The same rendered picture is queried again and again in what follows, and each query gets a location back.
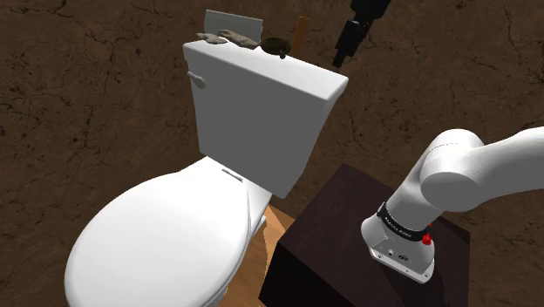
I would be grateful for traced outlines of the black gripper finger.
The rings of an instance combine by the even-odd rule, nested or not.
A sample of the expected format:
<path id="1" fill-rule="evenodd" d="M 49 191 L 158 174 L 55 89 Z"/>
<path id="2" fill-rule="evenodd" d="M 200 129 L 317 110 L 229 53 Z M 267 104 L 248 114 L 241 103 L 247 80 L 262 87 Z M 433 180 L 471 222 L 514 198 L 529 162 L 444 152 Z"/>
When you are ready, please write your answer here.
<path id="1" fill-rule="evenodd" d="M 340 68 L 346 57 L 352 58 L 357 50 L 357 44 L 350 42 L 347 43 L 337 43 L 336 44 L 337 53 L 333 59 L 332 64 L 336 68 Z"/>

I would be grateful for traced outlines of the brown wooden stick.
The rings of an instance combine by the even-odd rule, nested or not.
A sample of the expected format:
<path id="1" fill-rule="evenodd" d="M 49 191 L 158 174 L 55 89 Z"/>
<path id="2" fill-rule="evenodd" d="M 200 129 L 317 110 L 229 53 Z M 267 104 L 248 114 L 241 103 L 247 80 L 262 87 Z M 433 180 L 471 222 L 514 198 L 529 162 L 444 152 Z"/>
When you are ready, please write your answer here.
<path id="1" fill-rule="evenodd" d="M 292 48 L 291 48 L 291 51 L 289 53 L 289 55 L 292 58 L 299 58 L 301 56 L 302 47 L 303 47 L 303 40 L 304 40 L 304 36 L 306 34 L 308 21 L 309 21 L 309 18 L 306 17 L 306 16 L 299 16 L 298 17 L 298 20 L 297 20 L 297 23 L 296 23 L 296 28 L 295 28 L 295 31 L 294 31 L 292 44 L 291 44 Z"/>

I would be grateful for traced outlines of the dark olive bowl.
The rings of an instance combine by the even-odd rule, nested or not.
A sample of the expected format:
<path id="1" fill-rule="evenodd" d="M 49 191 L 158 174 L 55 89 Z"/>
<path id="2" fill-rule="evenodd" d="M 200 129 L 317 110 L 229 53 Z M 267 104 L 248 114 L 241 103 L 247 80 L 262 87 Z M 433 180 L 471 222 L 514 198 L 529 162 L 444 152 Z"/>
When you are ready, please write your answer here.
<path id="1" fill-rule="evenodd" d="M 275 37 L 263 39 L 260 47 L 266 53 L 279 56 L 281 59 L 285 59 L 292 49 L 291 43 L 288 40 Z"/>

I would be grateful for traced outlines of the long grey-brown stone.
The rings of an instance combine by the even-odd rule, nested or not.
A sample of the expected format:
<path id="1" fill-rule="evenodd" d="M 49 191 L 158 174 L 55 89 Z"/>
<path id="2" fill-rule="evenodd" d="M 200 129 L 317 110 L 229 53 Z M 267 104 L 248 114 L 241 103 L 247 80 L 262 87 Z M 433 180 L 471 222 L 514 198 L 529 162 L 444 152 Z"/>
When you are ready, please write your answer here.
<path id="1" fill-rule="evenodd" d="M 250 50 L 254 50 L 257 48 L 260 44 L 256 42 L 255 40 L 245 37 L 241 34 L 238 34 L 231 30 L 219 30 L 218 35 L 222 38 L 227 39 L 228 41 L 232 42 L 233 44 L 236 44 L 237 46 L 241 48 L 246 48 Z"/>

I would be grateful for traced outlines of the grey upright panel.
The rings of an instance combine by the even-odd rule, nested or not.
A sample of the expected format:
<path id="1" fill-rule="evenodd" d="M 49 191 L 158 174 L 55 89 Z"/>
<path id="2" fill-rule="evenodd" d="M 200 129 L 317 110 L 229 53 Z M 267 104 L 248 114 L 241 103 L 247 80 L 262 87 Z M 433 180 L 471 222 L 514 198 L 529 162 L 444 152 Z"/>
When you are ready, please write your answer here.
<path id="1" fill-rule="evenodd" d="M 220 30 L 230 30 L 256 43 L 262 39 L 263 20 L 245 17 L 217 10 L 206 10 L 204 16 L 204 31 L 217 34 Z"/>

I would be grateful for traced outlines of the white toilet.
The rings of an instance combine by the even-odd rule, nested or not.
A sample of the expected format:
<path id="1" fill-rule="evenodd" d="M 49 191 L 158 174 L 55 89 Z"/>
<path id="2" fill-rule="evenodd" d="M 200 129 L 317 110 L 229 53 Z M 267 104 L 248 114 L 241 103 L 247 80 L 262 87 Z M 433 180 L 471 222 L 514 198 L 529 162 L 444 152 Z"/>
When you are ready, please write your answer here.
<path id="1" fill-rule="evenodd" d="M 272 196 L 307 165 L 348 79 L 302 60 L 183 46 L 201 158 L 126 190 L 75 242 L 69 307 L 217 307 Z"/>

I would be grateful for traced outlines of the dark robot stand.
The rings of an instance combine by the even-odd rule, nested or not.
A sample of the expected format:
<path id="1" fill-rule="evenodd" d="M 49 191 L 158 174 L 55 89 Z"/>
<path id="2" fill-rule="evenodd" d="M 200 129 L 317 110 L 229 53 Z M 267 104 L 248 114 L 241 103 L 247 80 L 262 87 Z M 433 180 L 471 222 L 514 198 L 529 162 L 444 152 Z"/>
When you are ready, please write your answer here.
<path id="1" fill-rule="evenodd" d="M 371 258 L 364 218 L 391 188 L 343 164 L 275 247 L 259 295 L 266 307 L 469 307 L 470 234 L 439 217 L 436 266 L 419 284 Z"/>

